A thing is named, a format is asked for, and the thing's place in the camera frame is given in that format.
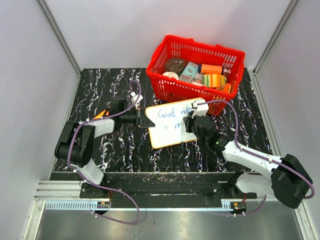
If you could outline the white board yellow frame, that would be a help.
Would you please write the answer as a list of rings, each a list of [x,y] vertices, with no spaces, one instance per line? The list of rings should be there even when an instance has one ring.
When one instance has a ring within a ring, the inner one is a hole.
[[[148,129],[151,146],[164,148],[197,140],[193,133],[186,132],[183,118],[194,113],[192,103],[202,98],[176,101],[147,107],[146,116],[155,123]]]

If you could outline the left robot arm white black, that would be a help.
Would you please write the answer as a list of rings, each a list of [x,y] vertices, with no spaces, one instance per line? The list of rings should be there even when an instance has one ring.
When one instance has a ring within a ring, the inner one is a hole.
[[[123,124],[133,124],[140,128],[153,128],[140,103],[131,109],[124,97],[114,97],[107,109],[89,123],[69,120],[65,123],[54,155],[90,182],[91,192],[98,198],[107,195],[107,177],[92,159],[94,140],[102,135],[119,130]]]

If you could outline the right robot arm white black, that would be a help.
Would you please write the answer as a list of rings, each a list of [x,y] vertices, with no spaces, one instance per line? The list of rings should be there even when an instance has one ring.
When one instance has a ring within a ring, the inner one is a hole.
[[[256,193],[276,198],[283,205],[296,209],[304,199],[315,195],[313,182],[299,160],[266,154],[240,145],[216,131],[207,116],[188,115],[183,119],[187,133],[193,133],[207,152],[253,170],[242,173],[227,186],[228,194],[239,198],[244,193]]]

